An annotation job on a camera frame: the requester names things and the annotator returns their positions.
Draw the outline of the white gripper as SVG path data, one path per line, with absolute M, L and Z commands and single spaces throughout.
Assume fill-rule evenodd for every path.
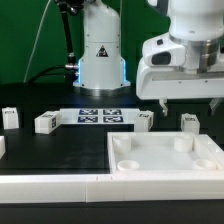
M 213 98 L 211 115 L 223 102 L 224 53 L 220 40 L 187 41 L 169 33 L 144 42 L 138 65 L 136 94 L 159 100 L 164 116 L 167 99 Z

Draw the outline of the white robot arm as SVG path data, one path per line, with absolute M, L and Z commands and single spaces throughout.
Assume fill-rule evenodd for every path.
M 142 100 L 224 98 L 224 0 L 147 0 L 171 20 L 169 31 L 144 42 L 136 95 Z M 120 18 L 102 0 L 84 0 L 84 54 L 75 89 L 112 96 L 128 88 L 120 53 Z

